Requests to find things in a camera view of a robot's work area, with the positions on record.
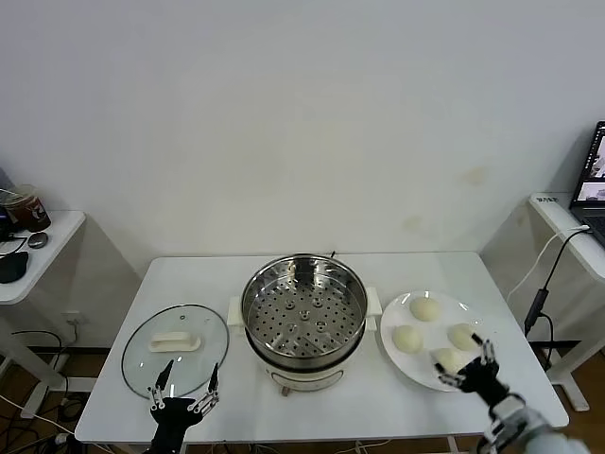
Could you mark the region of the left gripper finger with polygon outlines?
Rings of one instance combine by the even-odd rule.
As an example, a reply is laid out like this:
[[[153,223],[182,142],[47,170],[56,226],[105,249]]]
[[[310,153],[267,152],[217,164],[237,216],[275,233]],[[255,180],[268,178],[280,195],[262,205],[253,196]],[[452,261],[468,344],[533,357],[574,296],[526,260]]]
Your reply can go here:
[[[158,374],[155,384],[147,388],[147,394],[152,410],[161,410],[165,407],[164,390],[169,379],[174,360],[171,359],[164,369]]]
[[[218,403],[218,364],[214,365],[206,392],[196,398],[187,410],[195,414],[207,415]]]

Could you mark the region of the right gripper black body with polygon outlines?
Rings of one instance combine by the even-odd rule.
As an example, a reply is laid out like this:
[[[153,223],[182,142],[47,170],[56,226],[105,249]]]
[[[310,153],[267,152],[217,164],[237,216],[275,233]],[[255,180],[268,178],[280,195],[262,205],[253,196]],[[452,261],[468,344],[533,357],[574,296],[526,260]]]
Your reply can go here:
[[[495,360],[475,358],[460,370],[463,377],[460,389],[464,393],[477,393],[487,406],[495,406],[509,394],[509,387],[498,379],[499,364]]]

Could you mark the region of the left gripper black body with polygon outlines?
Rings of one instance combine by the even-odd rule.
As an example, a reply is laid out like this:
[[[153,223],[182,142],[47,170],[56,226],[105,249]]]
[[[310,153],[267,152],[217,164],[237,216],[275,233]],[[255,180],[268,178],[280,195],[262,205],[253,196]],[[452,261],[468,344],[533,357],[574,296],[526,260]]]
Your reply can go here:
[[[195,403],[192,398],[166,398],[162,409],[150,412],[157,427],[150,453],[179,453],[186,431],[199,422],[199,415],[188,408]]]

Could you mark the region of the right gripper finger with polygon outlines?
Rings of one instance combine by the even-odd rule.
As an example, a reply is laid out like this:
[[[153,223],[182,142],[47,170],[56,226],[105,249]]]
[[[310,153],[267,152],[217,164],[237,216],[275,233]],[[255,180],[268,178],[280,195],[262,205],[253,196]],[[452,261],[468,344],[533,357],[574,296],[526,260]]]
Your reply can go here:
[[[462,384],[465,381],[465,376],[460,375],[458,373],[450,373],[448,372],[440,363],[436,362],[434,367],[438,373],[438,377],[440,382],[450,387],[461,389]]]
[[[471,339],[480,348],[480,354],[474,358],[470,364],[490,367],[495,366],[496,359],[493,343],[488,339],[483,340],[477,333],[474,333],[471,336]]]

